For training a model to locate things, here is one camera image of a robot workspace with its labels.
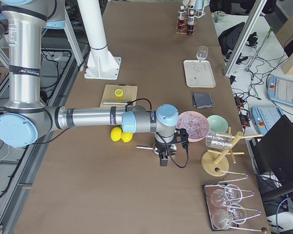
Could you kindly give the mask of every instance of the wine glass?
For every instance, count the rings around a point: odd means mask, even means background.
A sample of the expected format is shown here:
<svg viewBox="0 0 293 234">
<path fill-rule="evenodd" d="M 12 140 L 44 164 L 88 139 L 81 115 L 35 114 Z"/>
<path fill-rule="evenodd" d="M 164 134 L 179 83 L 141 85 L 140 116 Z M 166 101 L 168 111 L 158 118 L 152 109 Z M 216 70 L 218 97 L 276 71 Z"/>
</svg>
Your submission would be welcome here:
<svg viewBox="0 0 293 234">
<path fill-rule="evenodd" d="M 199 62 L 205 60 L 207 58 L 207 55 L 209 53 L 209 48 L 207 46 L 200 46 L 198 52 L 196 53 L 196 58 L 199 60 Z M 197 65 L 194 67 L 194 70 L 197 72 L 200 72 L 202 70 L 201 65 Z"/>
<path fill-rule="evenodd" d="M 234 228 L 234 224 L 244 224 L 248 219 L 245 208 L 238 203 L 232 203 L 227 210 L 218 210 L 212 216 L 213 225 L 221 230 Z"/>
<path fill-rule="evenodd" d="M 210 196 L 211 203 L 216 207 L 229 206 L 242 200 L 242 191 L 234 184 L 228 184 L 223 189 L 216 189 Z"/>
</svg>

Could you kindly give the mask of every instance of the white table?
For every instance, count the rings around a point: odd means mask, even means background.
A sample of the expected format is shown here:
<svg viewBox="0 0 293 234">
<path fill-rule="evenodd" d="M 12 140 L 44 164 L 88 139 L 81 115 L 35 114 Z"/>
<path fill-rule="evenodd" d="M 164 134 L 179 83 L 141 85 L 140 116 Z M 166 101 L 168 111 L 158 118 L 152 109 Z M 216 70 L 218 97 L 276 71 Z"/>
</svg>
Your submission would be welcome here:
<svg viewBox="0 0 293 234">
<path fill-rule="evenodd" d="M 247 16 L 223 16 L 220 18 L 220 20 L 217 23 L 214 23 L 216 33 L 219 36 L 224 30 L 237 25 L 240 22 L 246 21 Z M 268 25 L 267 21 L 265 20 L 264 17 L 259 17 L 253 30 L 253 32 L 257 32 L 258 35 L 258 45 L 261 44 L 263 41 L 265 35 L 267 34 L 270 26 Z M 242 50 L 242 56 L 253 56 L 256 53 L 255 49 L 245 46 Z M 270 59 L 276 59 L 280 58 L 281 56 L 284 55 L 284 50 L 283 47 L 280 45 L 278 39 L 276 38 L 275 34 L 272 32 L 270 37 L 266 40 L 264 46 L 260 50 L 258 56 L 264 58 L 265 60 L 270 60 Z M 271 65 L 275 67 L 278 64 L 279 60 L 272 60 L 270 61 Z M 253 65 L 251 66 L 251 71 L 256 72 L 256 66 L 262 64 L 261 61 L 255 60 Z M 236 82 L 232 84 L 232 91 L 235 93 L 239 93 L 239 90 L 236 89 L 241 89 L 243 91 L 247 91 L 248 87 L 251 82 L 251 76 L 250 73 L 243 71 L 244 68 L 247 67 L 247 65 L 238 65 L 236 64 L 233 68 L 233 71 L 231 75 L 236 76 Z M 281 66 L 283 63 L 281 63 L 276 70 L 272 72 L 272 75 L 286 78 L 293 80 L 293 76 L 290 75 L 285 75 L 281 69 Z M 268 70 L 271 70 L 272 68 L 265 62 L 264 65 L 258 67 L 258 73 L 264 73 Z M 259 80 L 257 78 L 254 79 L 254 83 L 258 82 Z M 267 89 L 266 89 L 266 79 L 263 80 L 264 84 L 263 85 L 256 85 L 256 90 L 258 92 L 259 97 L 262 100 L 258 100 L 254 97 L 249 97 L 248 98 L 248 104 L 249 106 L 246 106 L 246 109 L 250 109 L 252 106 L 259 105 L 259 106 L 274 106 L 274 104 L 268 99 L 267 96 Z M 293 107 L 284 105 L 282 103 L 276 102 L 278 106 L 280 106 L 283 110 L 290 112 L 293 114 Z M 287 115 L 287 117 L 293 122 L 293 116 L 287 113 L 284 113 Z M 251 121 L 251 126 L 249 128 L 246 128 L 245 134 L 250 135 L 250 134 L 256 134 L 257 133 L 257 128 L 254 126 L 253 121 Z M 267 217 L 268 220 L 272 221 L 272 224 L 275 225 L 275 215 Z M 280 231 L 285 231 L 293 228 L 293 214 L 289 212 L 283 212 L 278 215 L 278 224 L 279 226 L 283 227 L 284 229 Z M 276 228 L 271 228 L 271 231 L 277 232 Z"/>
</svg>

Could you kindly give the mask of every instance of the black tape band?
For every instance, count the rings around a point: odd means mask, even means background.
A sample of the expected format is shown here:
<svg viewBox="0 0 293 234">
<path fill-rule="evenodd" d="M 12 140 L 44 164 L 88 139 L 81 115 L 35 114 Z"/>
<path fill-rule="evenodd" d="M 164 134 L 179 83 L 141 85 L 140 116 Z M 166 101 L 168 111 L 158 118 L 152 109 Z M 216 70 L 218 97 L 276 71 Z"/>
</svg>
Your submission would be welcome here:
<svg viewBox="0 0 293 234">
<path fill-rule="evenodd" d="M 17 6 L 4 5 L 4 6 L 2 6 L 2 11 L 15 11 L 15 12 L 19 12 L 19 13 L 23 13 L 23 14 L 26 14 L 26 15 L 34 16 L 34 17 L 40 18 L 40 19 L 42 19 L 44 21 L 47 21 L 47 16 L 45 16 L 43 14 L 40 14 L 38 12 L 35 12 L 35 11 L 27 10 L 25 8 L 20 8 L 20 7 L 17 7 Z"/>
<path fill-rule="evenodd" d="M 9 71 L 14 75 L 30 75 L 40 77 L 40 69 L 9 65 Z"/>
<path fill-rule="evenodd" d="M 39 109 L 13 109 L 13 108 L 4 107 L 3 110 L 6 112 L 17 113 L 17 114 L 32 114 L 32 113 L 44 112 L 44 107 Z"/>
<path fill-rule="evenodd" d="M 150 133 L 156 132 L 156 111 L 150 111 Z"/>
<path fill-rule="evenodd" d="M 55 109 L 55 113 L 54 113 L 54 122 L 55 122 L 55 126 L 57 126 L 58 129 L 62 129 L 60 127 L 60 124 L 59 124 L 59 111 L 60 111 L 60 106 L 58 106 L 56 109 Z"/>
<path fill-rule="evenodd" d="M 74 124 L 74 120 L 73 120 L 74 109 L 75 108 L 68 109 L 67 113 L 66 113 L 66 123 L 67 123 L 67 126 L 69 128 L 75 128 L 76 127 L 76 125 Z"/>
<path fill-rule="evenodd" d="M 111 125 L 117 125 L 117 123 L 116 123 L 116 106 L 111 106 L 111 109 L 109 112 L 109 123 Z"/>
<path fill-rule="evenodd" d="M 52 129 L 52 126 L 53 126 L 52 116 L 51 116 L 50 112 L 48 112 L 46 109 L 44 111 L 47 113 L 47 115 L 50 118 L 51 123 L 50 123 L 50 128 L 49 128 L 49 131 L 48 131 L 48 132 L 50 132 L 50 130 Z"/>
</svg>

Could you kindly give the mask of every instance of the table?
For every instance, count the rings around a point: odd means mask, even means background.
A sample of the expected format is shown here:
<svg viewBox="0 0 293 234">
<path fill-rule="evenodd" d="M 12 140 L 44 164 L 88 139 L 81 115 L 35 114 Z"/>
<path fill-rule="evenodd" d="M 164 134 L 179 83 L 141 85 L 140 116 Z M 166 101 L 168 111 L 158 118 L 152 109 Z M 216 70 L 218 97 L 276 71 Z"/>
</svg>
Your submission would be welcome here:
<svg viewBox="0 0 293 234">
<path fill-rule="evenodd" d="M 194 92 L 208 92 L 216 105 L 200 112 L 207 117 L 222 115 L 232 132 L 241 130 L 230 83 L 223 76 L 224 63 L 210 14 L 197 21 L 194 35 L 179 35 L 175 33 L 178 9 L 173 3 L 109 2 L 104 26 L 109 50 L 122 57 L 119 78 L 86 80 L 80 73 L 66 106 L 98 107 L 106 84 L 125 83 L 137 85 L 137 97 L 149 98 L 154 109 L 170 103 L 181 113 L 197 110 L 192 105 Z M 215 88 L 186 86 L 183 61 L 195 59 L 199 45 L 209 47 Z M 14 232 L 211 233 L 202 184 L 220 178 L 202 168 L 205 142 L 190 144 L 190 162 L 184 170 L 171 161 L 161 168 L 153 152 L 136 149 L 138 144 L 152 144 L 154 134 L 135 134 L 129 143 L 112 142 L 111 129 L 79 127 L 50 143 Z M 235 149 L 247 151 L 242 141 Z M 175 160 L 182 164 L 185 159 L 178 146 Z M 263 211 L 250 158 L 237 157 L 237 164 L 231 163 L 230 169 L 250 175 L 236 183 L 256 192 L 243 205 Z M 265 214 L 243 225 L 267 226 Z"/>
<path fill-rule="evenodd" d="M 226 15 L 224 17 L 221 17 L 218 23 L 215 23 L 215 29 L 216 33 L 219 36 L 224 30 L 240 23 L 240 22 L 246 22 L 248 16 L 232 16 L 232 15 Z M 256 21 L 256 24 L 252 30 L 253 32 L 257 32 L 258 35 L 258 45 L 261 44 L 263 41 L 264 37 L 266 36 L 267 32 L 269 31 L 270 26 L 268 25 L 267 21 L 265 20 L 264 17 L 259 17 Z M 242 50 L 242 56 L 253 56 L 255 54 L 255 50 L 253 48 L 244 46 Z M 279 60 L 277 58 L 282 57 L 283 55 L 284 58 L 281 60 L 283 61 L 282 63 L 279 64 L 279 66 L 271 73 L 274 76 L 277 77 L 282 77 L 285 79 L 290 79 L 293 80 L 293 75 L 285 75 L 281 69 L 282 65 L 284 64 L 287 55 L 284 53 L 283 47 L 280 45 L 277 37 L 275 34 L 272 32 L 270 37 L 266 40 L 264 46 L 260 50 L 258 56 L 264 58 L 265 60 L 270 60 L 271 65 L 273 67 L 278 65 Z M 264 65 L 261 65 L 262 62 L 259 60 L 255 60 L 253 65 L 251 66 L 251 71 L 254 73 L 264 73 L 266 71 L 271 70 L 272 68 L 268 65 L 268 63 L 265 62 Z M 236 82 L 232 84 L 233 92 L 239 93 L 240 90 L 247 91 L 248 86 L 251 82 L 251 77 L 250 73 L 243 71 L 244 68 L 247 67 L 247 65 L 241 64 L 241 65 L 235 65 L 232 74 L 236 76 Z M 257 83 L 259 79 L 255 78 L 253 83 Z M 263 79 L 264 84 L 263 85 L 257 85 L 256 90 L 258 92 L 259 97 L 261 100 L 258 100 L 254 97 L 248 98 L 248 106 L 246 108 L 251 109 L 252 106 L 258 105 L 258 106 L 274 106 L 272 101 L 268 99 L 267 96 L 267 89 L 266 89 L 266 79 Z M 276 102 L 278 106 L 280 106 L 284 111 L 290 112 L 293 114 L 293 107 L 284 105 L 282 103 Z M 288 113 L 284 112 L 285 115 L 293 122 L 293 115 L 290 115 Z M 255 134 L 257 133 L 257 128 L 254 126 L 253 121 L 251 121 L 251 127 L 246 128 L 246 134 Z"/>
</svg>

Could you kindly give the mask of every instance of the wooden cutting board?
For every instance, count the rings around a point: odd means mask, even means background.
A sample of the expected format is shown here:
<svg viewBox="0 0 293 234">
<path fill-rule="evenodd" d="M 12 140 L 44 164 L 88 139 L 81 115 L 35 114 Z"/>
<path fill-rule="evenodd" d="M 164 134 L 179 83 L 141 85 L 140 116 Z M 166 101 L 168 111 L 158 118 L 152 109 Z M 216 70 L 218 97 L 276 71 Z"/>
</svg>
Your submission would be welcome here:
<svg viewBox="0 0 293 234">
<path fill-rule="evenodd" d="M 115 90 L 122 89 L 124 95 L 122 97 L 115 96 Z M 137 99 L 138 86 L 131 85 L 105 85 L 104 92 L 102 95 L 100 107 L 110 107 L 110 106 L 124 106 L 124 105 L 106 105 L 102 104 L 103 101 L 133 101 Z"/>
</svg>

